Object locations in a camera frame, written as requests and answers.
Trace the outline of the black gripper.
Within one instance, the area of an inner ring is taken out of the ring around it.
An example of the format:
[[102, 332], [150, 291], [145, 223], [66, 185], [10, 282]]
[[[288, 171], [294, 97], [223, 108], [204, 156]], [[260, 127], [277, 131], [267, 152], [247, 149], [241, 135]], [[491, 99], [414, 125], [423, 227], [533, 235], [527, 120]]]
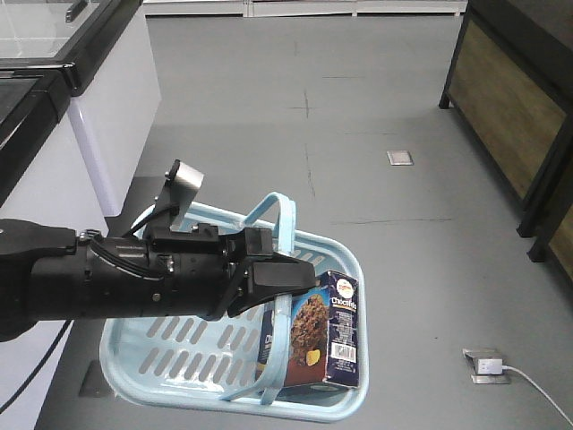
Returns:
[[145, 238], [150, 261], [171, 279], [173, 314], [216, 321], [316, 286], [311, 263], [273, 254], [272, 231], [267, 228], [223, 235], [215, 225], [198, 223], [189, 232], [147, 228]]

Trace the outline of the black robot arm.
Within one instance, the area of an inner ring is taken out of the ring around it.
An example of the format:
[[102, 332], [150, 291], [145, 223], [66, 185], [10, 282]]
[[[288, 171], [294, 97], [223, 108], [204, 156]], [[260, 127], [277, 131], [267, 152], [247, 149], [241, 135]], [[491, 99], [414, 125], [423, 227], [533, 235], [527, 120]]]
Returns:
[[196, 315], [235, 317], [315, 286], [309, 262], [277, 253], [267, 228], [222, 235], [149, 226], [143, 237], [78, 235], [1, 222], [1, 338], [40, 321]]

